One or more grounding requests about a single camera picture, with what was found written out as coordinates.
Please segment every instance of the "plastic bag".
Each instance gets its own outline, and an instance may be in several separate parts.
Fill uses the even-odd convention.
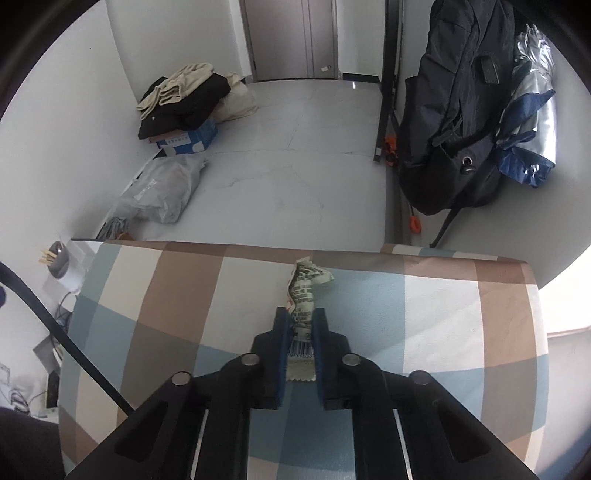
[[[232,90],[220,100],[213,110],[212,116],[217,124],[252,115],[258,110],[255,96],[241,82],[240,75],[228,73],[226,78]]]
[[[203,153],[157,157],[124,191],[111,217],[174,223],[189,203],[207,164]]]

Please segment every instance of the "stack of clothes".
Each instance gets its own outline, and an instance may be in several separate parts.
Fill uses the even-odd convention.
[[[210,63],[187,65],[171,77],[159,78],[138,104],[138,137],[197,130],[230,90],[228,79],[214,73]]]

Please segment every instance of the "floor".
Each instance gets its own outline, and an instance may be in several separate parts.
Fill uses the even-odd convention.
[[[372,161],[378,85],[282,80],[249,88],[258,112],[219,125],[180,220],[144,222],[136,238],[379,251],[386,167]]]

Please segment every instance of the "plaid tablecloth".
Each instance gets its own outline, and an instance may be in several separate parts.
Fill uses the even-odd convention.
[[[315,287],[331,330],[382,369],[431,372],[530,468],[548,398],[547,340],[527,264],[386,245],[382,253],[165,242],[104,244],[69,335],[133,405],[177,371],[202,375],[249,351],[286,302],[294,263],[335,280]],[[60,386],[66,470],[124,415],[67,356]],[[279,411],[252,413],[249,475],[354,478],[348,411],[324,412],[313,383],[290,382]]]

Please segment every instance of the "blue cardboard box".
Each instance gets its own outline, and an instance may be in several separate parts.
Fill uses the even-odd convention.
[[[164,150],[167,157],[181,153],[199,153],[205,151],[217,135],[217,126],[210,117],[196,130],[183,132],[176,130],[169,134],[150,138]]]

